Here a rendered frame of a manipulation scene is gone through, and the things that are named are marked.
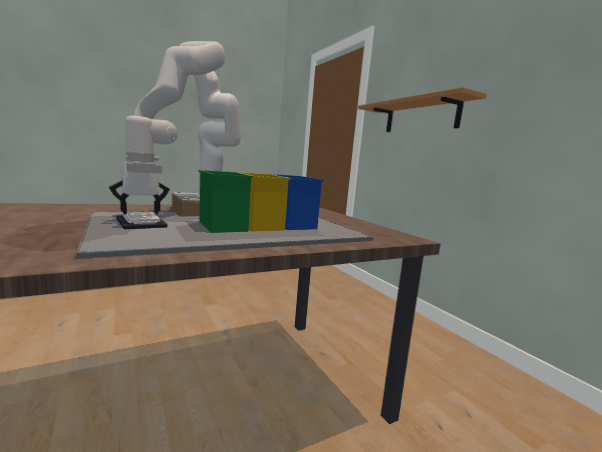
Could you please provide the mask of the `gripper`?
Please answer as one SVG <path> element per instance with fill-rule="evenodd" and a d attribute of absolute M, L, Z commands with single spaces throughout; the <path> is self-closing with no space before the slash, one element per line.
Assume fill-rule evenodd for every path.
<path fill-rule="evenodd" d="M 159 214 L 160 202 L 166 197 L 170 189 L 159 183 L 158 174 L 127 172 L 127 163 L 131 163 L 131 161 L 123 162 L 122 181 L 109 187 L 113 195 L 120 200 L 120 210 L 123 211 L 124 215 L 127 214 L 127 202 L 125 199 L 129 195 L 153 195 L 156 198 L 154 201 L 154 212 Z M 116 189 L 121 186 L 123 194 L 119 195 Z M 159 187 L 163 189 L 160 195 L 158 195 Z"/>

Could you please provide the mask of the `green open bin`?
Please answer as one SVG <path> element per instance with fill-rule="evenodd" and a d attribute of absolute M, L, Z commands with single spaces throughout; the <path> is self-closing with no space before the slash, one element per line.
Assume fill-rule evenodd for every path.
<path fill-rule="evenodd" d="M 248 232 L 251 178 L 237 172 L 200 173 L 199 222 L 211 233 Z"/>

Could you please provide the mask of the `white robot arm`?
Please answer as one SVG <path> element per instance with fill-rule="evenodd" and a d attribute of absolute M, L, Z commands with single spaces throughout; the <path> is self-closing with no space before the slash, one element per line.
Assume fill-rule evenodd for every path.
<path fill-rule="evenodd" d="M 211 41 L 184 42 L 166 50 L 155 87 L 139 102 L 134 116 L 126 118 L 126 159 L 131 161 L 127 172 L 162 174 L 162 165 L 153 163 L 159 160 L 153 154 L 154 143 L 171 144 L 178 132 L 171 122 L 154 117 L 182 98 L 188 75 L 194 75 L 196 80 L 201 114 L 224 119 L 199 126 L 200 170 L 223 171 L 219 146 L 234 147 L 240 143 L 240 112 L 232 94 L 220 93 L 214 72 L 225 62 L 224 49 L 217 42 L 208 43 Z"/>

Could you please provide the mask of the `blue bin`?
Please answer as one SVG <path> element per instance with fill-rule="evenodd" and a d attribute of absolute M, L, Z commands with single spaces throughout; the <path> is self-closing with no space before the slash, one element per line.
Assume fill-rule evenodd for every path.
<path fill-rule="evenodd" d="M 309 230 L 318 228 L 322 179 L 292 175 L 288 181 L 285 229 Z"/>

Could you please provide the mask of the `yellow open-top bin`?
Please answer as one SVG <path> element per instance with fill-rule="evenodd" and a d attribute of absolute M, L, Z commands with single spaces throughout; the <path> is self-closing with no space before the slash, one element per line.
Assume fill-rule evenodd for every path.
<path fill-rule="evenodd" d="M 241 173 L 251 178 L 249 230 L 285 230 L 288 181 L 271 174 Z"/>

